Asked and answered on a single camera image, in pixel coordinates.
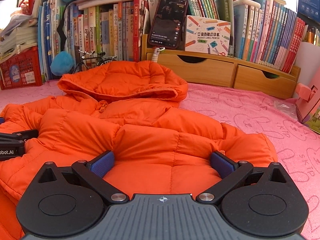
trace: smartphone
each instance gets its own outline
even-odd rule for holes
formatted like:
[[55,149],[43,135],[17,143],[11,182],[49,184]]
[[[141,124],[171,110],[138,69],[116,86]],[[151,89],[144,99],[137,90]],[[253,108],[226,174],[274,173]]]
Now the smartphone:
[[148,43],[152,46],[176,49],[187,8],[187,0],[159,0]]

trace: pink towel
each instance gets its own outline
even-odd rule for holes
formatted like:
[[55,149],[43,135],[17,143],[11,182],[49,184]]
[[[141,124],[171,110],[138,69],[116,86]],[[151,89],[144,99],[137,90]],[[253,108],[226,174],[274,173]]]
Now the pink towel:
[[189,84],[180,108],[236,126],[245,133],[264,133],[309,205],[302,235],[320,239],[320,135],[274,108],[281,101],[261,92]]

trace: orange puffer jacket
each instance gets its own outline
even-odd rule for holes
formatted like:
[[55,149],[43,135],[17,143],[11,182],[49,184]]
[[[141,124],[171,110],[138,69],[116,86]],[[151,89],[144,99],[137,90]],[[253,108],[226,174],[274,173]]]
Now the orange puffer jacket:
[[205,115],[178,109],[188,84],[153,62],[112,62],[66,74],[64,96],[7,105],[0,132],[37,129],[26,154],[0,162],[0,239],[22,236],[15,206],[44,162],[70,166],[106,150],[115,166],[104,179],[130,197],[134,193],[200,192],[220,181],[209,156],[221,150],[255,166],[277,161],[263,134],[245,134]]

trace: bed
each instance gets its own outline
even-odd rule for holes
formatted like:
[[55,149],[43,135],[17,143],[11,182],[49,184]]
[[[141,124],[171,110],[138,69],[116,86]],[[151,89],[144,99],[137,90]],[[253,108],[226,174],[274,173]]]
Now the bed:
[[[47,96],[59,96],[57,81],[41,87],[0,91],[0,111],[9,103],[23,104]],[[180,108],[196,111],[246,133],[264,133],[274,144],[279,161],[286,168],[309,205],[303,229],[308,240],[320,239],[320,135],[274,107],[277,98],[209,85],[189,84],[188,96]]]

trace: zipper pull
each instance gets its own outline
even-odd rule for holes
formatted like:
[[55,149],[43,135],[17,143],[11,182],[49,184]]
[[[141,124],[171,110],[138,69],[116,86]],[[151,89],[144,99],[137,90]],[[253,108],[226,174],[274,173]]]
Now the zipper pull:
[[100,107],[99,112],[100,112],[100,113],[103,113],[104,110],[106,109],[106,106],[107,106],[107,105],[108,105],[108,104],[102,104],[102,106]]

